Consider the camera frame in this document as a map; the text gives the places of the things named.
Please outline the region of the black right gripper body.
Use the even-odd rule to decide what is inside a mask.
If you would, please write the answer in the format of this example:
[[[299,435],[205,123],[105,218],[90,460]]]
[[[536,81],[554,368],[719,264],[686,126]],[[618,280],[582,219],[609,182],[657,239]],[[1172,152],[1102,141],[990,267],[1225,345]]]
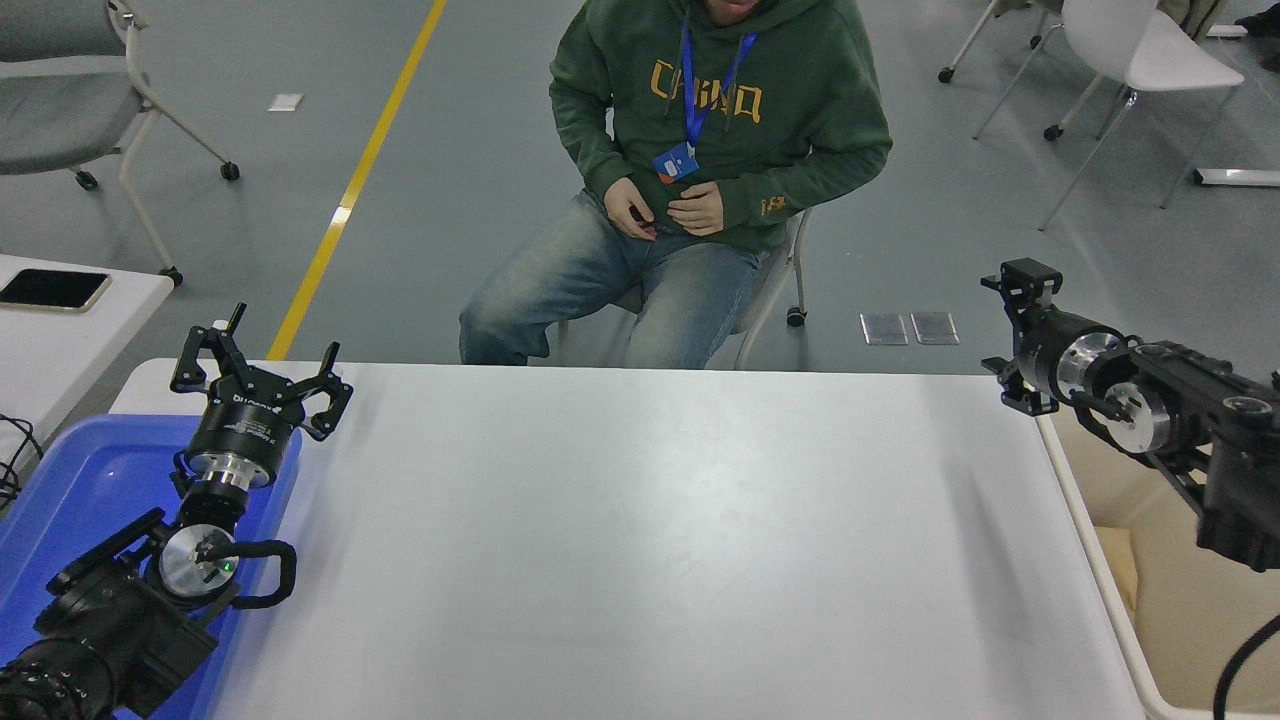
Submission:
[[[1019,370],[1032,387],[1060,402],[1091,389],[1091,369],[1114,348],[1114,329],[1061,311],[1037,309],[1024,318],[1015,350]]]

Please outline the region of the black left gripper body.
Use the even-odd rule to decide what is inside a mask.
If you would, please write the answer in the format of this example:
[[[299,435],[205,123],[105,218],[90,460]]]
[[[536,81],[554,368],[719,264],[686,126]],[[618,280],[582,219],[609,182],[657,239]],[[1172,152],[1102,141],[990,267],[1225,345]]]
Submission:
[[[257,398],[238,391],[210,396],[198,428],[183,452],[186,465],[202,471],[215,457],[234,455],[261,471],[280,469],[291,437],[302,424],[300,401]]]

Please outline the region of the person's left hand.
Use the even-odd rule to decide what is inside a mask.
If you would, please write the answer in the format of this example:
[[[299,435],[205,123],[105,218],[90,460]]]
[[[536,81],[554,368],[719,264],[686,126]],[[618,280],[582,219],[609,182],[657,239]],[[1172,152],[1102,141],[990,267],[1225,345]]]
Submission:
[[[684,190],[668,202],[667,214],[684,232],[696,237],[717,234],[726,228],[724,201],[714,181]]]

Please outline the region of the person's right hand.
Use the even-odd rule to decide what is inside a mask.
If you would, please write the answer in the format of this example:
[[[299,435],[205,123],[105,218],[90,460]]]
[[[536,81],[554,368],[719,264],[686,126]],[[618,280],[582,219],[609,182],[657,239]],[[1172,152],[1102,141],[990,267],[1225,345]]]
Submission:
[[[613,182],[602,202],[608,219],[621,233],[646,242],[657,240],[654,214],[630,177]]]

